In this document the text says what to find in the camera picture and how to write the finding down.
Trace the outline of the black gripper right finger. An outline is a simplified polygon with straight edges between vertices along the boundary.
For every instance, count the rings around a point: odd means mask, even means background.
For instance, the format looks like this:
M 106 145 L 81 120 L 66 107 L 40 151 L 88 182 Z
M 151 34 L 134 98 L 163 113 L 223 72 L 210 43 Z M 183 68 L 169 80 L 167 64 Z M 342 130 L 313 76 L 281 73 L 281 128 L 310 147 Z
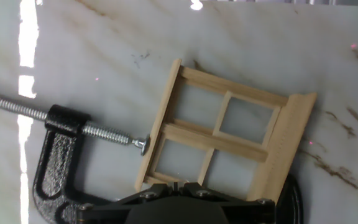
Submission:
M 245 201 L 202 187 L 196 182 L 185 183 L 181 187 L 181 196 L 217 205 L 229 223 L 276 223 L 276 205 L 271 199 Z

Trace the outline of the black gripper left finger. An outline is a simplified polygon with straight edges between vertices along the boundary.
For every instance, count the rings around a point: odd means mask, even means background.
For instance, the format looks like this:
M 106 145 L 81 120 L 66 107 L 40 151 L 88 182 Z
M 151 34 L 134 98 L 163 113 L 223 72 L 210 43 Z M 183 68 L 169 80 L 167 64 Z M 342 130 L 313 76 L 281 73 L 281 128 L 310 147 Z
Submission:
M 86 203 L 77 208 L 77 224 L 125 223 L 129 212 L 138 205 L 172 195 L 168 184 L 153 184 L 150 188 L 107 205 Z

